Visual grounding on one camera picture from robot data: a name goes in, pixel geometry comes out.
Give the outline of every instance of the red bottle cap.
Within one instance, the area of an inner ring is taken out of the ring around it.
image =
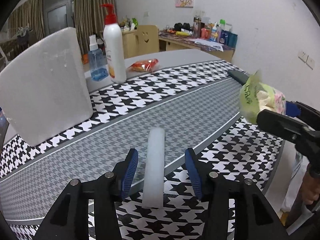
[[[104,18],[104,24],[114,24],[118,23],[116,14],[113,13],[114,5],[113,4],[102,4],[101,7],[106,7],[108,15]]]

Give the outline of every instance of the white cylindrical stick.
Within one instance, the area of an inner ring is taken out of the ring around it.
[[[164,193],[164,129],[154,127],[150,130],[142,206],[144,208],[163,207]]]

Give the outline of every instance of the person's arm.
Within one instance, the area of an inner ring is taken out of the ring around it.
[[[309,167],[310,164],[307,167],[307,171],[304,174],[300,187],[302,200],[306,205],[310,205],[314,201],[318,200],[320,195],[320,179],[314,179],[310,176]]]

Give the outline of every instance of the curtain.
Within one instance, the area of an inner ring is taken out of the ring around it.
[[[89,50],[89,36],[93,33],[99,35],[104,29],[106,8],[101,4],[115,4],[115,0],[74,0],[75,24],[81,54]]]
[[[36,33],[38,41],[44,38],[42,0],[28,0],[12,12],[8,19],[10,38],[19,27],[26,27],[28,24]]]

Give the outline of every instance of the silver bolt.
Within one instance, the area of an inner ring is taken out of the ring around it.
[[[253,184],[253,180],[249,179],[249,178],[245,178],[244,179],[244,183],[247,184],[247,185],[252,185]]]
[[[112,178],[112,177],[114,176],[114,173],[113,173],[112,171],[108,171],[108,172],[106,172],[106,173],[104,174],[104,176],[105,176],[106,178]]]
[[[211,171],[210,173],[209,173],[209,176],[211,177],[211,178],[217,178],[218,176],[219,176],[219,174],[218,173],[216,173],[215,171]]]
[[[73,179],[73,180],[70,181],[70,185],[71,185],[71,186],[75,186],[75,185],[77,185],[78,183],[79,183],[79,180],[77,180],[77,179]]]

